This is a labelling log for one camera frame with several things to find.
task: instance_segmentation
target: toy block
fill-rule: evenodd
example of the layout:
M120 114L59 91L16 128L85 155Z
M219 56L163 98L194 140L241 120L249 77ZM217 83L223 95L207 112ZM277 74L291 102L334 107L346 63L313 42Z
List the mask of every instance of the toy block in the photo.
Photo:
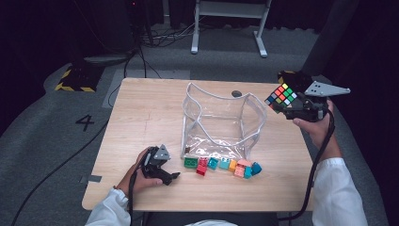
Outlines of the toy block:
M244 167L252 166L252 164L249 161L247 161L246 159L238 160L237 165L241 165L241 166L244 166Z
M208 162L208 168L210 168L210 169L212 169L212 170L216 170L216 168L217 168L217 163L218 163L218 162L219 162L219 160L217 160L217 159L211 157L211 158L209 159L209 162Z
M206 157L201 157L199 159L199 165L203 166L206 168L206 166L208 165L208 158Z
M260 173L261 171L262 167L257 162L254 162L252 164L252 176Z
M221 169L228 170L229 169L229 165L230 165L230 159L229 158L222 158L220 160L219 167Z
M197 166L197 174L205 176L205 172L206 172L206 167L204 167L203 165Z
M195 169L199 164L199 160L197 158L186 157L184 159L184 166L186 168Z
M237 161L235 161L234 159L232 159L231 161L230 161L230 164L229 164L229 171L230 172L235 172L235 167L237 166Z
M235 167L234 176L244 177L245 170L246 170L245 168L241 167L240 165L237 165Z
M244 178L248 179L252 176L252 167L246 167L244 171Z

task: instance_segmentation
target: person's right hand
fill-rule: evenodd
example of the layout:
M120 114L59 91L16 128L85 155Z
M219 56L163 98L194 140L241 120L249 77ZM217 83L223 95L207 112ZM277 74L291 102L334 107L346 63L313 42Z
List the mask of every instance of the person's right hand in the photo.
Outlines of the person's right hand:
M328 100L327 103L328 103L328 109L331 112L333 112L334 104L330 100ZM311 141L317 147L317 149L320 150L327 134L328 125L329 125L329 114L326 114L322 120L317 122L309 122L301 119L293 119L293 123L299 126L301 129L305 130L307 133L309 133ZM342 157L340 147L338 146L337 139L335 138L334 134L331 136L329 143L320 161L330 157Z

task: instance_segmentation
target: transparent plastic box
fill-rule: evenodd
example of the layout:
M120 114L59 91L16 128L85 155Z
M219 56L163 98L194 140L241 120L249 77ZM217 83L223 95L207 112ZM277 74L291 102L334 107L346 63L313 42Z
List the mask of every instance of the transparent plastic box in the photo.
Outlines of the transparent plastic box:
M252 93L220 97L189 83L183 101L184 157L249 159L266 121L262 102Z

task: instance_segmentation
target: rubik's cube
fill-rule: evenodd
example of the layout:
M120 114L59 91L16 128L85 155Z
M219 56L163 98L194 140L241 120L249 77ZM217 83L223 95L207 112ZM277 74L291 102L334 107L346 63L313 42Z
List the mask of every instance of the rubik's cube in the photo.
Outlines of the rubik's cube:
M280 105L287 106L297 97L292 89L287 84L283 83L277 87L264 102L273 109L273 102Z

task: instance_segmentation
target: wooden table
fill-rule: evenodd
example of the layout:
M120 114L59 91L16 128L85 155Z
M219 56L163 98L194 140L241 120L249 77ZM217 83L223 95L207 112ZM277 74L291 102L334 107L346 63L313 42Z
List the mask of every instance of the wooden table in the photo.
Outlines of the wooden table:
M297 211L301 208L311 170L311 158L292 121L266 104L267 119L250 160L263 170L249 179L222 169L205 176L186 169L180 158L183 108L189 82L213 94L231 97L233 90L251 92L261 101L279 85L176 79L125 78L106 128L83 207L92 209L118 184L137 155L148 146L165 144L170 155L162 169L180 172L169 186L152 187L135 196L142 211ZM312 210L312 200L308 205Z

